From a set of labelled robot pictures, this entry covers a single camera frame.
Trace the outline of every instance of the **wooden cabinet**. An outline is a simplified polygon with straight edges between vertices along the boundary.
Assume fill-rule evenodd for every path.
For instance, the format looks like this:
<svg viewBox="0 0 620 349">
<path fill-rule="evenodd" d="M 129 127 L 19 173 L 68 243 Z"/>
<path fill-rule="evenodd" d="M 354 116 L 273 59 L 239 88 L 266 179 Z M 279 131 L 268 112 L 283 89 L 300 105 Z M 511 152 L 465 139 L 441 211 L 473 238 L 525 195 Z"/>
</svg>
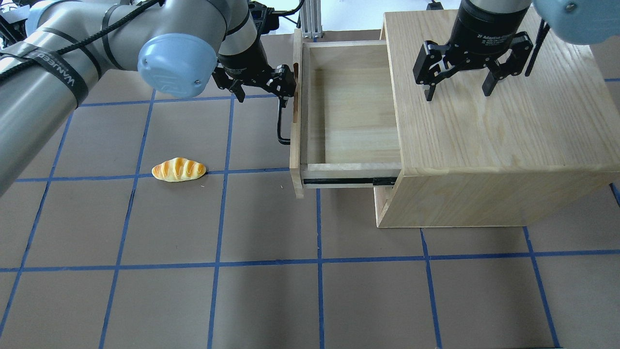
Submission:
<svg viewBox="0 0 620 349">
<path fill-rule="evenodd" d="M 296 38 L 298 197 L 371 186 L 378 227 L 520 226 L 620 178 L 620 115 L 589 47 L 551 33 L 529 78 L 484 97 L 487 72 L 460 72 L 427 102 L 412 68 L 455 16 L 386 13 L 377 41 Z M 532 9 L 522 29 L 539 21 Z"/>
</svg>

